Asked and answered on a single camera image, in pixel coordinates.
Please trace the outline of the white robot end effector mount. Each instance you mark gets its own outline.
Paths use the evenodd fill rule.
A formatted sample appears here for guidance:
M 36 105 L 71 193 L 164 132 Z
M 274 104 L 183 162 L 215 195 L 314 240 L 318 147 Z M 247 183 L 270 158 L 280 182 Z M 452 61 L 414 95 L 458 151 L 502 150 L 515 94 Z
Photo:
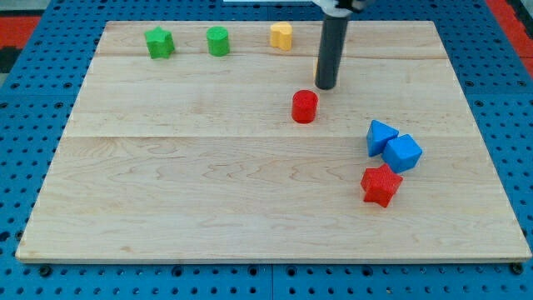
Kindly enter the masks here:
M 361 13 L 369 6 L 369 0 L 311 0 L 326 15 L 345 18 L 351 13 Z

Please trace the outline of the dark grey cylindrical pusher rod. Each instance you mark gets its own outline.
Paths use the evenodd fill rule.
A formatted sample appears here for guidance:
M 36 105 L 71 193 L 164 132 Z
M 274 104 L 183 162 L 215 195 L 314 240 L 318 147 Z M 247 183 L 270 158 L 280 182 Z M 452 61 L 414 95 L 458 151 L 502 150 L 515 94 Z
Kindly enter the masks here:
M 349 17 L 326 15 L 316 64 L 315 85 L 321 90 L 336 86 Z

